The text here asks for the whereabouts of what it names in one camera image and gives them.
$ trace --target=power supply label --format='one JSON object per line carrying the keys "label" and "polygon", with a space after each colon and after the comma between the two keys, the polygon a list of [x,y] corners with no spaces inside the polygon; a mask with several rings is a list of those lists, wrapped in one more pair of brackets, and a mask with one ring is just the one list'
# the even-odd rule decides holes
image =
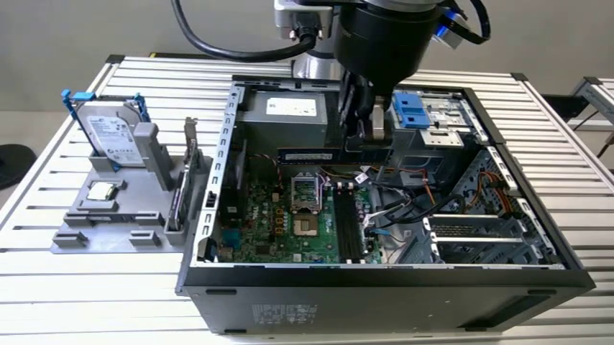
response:
{"label": "power supply label", "polygon": [[268,115],[318,116],[316,99],[270,98]]}
{"label": "power supply label", "polygon": [[110,116],[89,116],[87,120],[109,159],[119,165],[143,164],[127,122],[119,117]]}
{"label": "power supply label", "polygon": [[254,304],[254,322],[261,325],[314,323],[318,312],[317,304]]}

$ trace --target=slotted aluminum surface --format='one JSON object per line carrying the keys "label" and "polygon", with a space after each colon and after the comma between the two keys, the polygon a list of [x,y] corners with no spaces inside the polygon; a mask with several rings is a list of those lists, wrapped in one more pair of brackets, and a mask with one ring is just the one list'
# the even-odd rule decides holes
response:
{"label": "slotted aluminum surface", "polygon": [[[183,152],[183,120],[199,119],[211,155],[233,74],[290,76],[286,64],[127,57],[106,65],[90,91],[147,98],[159,140]],[[405,84],[476,90],[549,207],[597,289],[501,335],[437,336],[429,343],[614,344],[614,199],[612,175],[509,74],[422,70]],[[89,143],[69,119],[0,210],[0,334],[3,344],[326,344],[425,342],[413,334],[214,336],[193,303],[175,296],[181,254],[54,255],[47,249],[91,166]]]}

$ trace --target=green circuit board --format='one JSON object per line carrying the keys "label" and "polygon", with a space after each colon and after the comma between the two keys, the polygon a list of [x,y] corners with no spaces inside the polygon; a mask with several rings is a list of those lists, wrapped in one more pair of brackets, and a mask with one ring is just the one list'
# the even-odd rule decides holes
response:
{"label": "green circuit board", "polygon": [[[239,229],[241,246],[235,246],[233,251],[234,262],[340,263],[333,190],[324,189],[322,191],[320,214],[293,214],[290,187],[290,184],[285,186],[285,192],[278,194],[277,199],[273,196],[278,192],[274,185],[254,184],[250,186],[247,214]],[[309,195],[309,191],[302,190],[302,193]],[[357,204],[369,204],[368,190],[358,189],[354,196]],[[310,236],[296,235],[296,217],[302,217],[302,219],[308,217],[317,222],[316,234],[310,232]],[[381,263],[377,244],[365,260],[369,263]]]}

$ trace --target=connector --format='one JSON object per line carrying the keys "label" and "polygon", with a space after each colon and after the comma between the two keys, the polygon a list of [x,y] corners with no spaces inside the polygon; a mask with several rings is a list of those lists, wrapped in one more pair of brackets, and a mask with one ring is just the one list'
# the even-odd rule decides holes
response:
{"label": "connector", "polygon": [[314,12],[296,12],[292,14],[293,32],[300,41],[308,36],[318,37],[324,26],[320,22],[320,15]]}

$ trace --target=case label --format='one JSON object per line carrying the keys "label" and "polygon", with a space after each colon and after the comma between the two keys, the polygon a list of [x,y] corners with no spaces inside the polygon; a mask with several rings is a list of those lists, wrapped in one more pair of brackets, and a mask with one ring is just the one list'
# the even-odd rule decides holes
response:
{"label": "case label", "polygon": [[253,304],[254,321],[261,325],[312,324],[318,312],[317,304]]}

